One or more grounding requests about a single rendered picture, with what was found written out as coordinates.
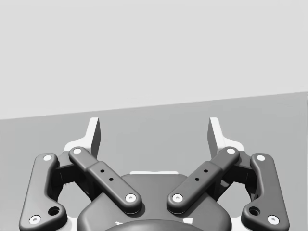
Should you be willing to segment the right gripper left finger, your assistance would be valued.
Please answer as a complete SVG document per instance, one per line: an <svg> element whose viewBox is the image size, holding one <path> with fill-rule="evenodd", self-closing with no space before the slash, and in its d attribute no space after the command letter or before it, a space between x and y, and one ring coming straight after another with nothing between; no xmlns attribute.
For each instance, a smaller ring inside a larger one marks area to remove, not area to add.
<svg viewBox="0 0 308 231"><path fill-rule="evenodd" d="M67 143L60 156L45 153L35 158L19 220L20 230L63 228L69 218L58 197L63 185L71 182L90 200L104 193L124 214L141 210L141 195L105 162L98 161L100 142L100 121L92 117L84 137Z"/></svg>

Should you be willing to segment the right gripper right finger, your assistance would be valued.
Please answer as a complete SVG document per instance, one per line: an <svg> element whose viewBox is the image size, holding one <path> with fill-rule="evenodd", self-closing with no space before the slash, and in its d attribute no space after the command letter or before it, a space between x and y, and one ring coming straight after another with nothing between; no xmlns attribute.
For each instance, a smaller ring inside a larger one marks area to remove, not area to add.
<svg viewBox="0 0 308 231"><path fill-rule="evenodd" d="M217 200L232 183L245 185L251 202L244 206L242 225L251 231L287 231L290 222L274 159L249 156L244 146L223 135L219 119L211 117L207 130L211 160L203 162L167 196L167 209L183 214L207 193Z"/></svg>

